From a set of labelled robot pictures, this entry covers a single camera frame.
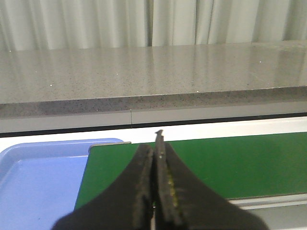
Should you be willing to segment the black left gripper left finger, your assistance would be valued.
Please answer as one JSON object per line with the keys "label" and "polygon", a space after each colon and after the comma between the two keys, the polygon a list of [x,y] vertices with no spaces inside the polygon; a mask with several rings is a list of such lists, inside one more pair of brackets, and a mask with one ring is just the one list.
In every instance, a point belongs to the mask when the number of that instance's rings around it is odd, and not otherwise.
{"label": "black left gripper left finger", "polygon": [[116,180],[87,204],[60,218],[54,230],[149,230],[153,216],[153,149],[140,144]]}

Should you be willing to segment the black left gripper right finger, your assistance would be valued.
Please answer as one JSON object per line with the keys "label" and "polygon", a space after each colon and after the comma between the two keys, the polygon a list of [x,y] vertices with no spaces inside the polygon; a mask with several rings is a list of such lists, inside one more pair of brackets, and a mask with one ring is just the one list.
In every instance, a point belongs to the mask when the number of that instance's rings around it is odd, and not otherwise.
{"label": "black left gripper right finger", "polygon": [[266,230],[256,215],[204,184],[156,132],[156,226],[160,230]]}

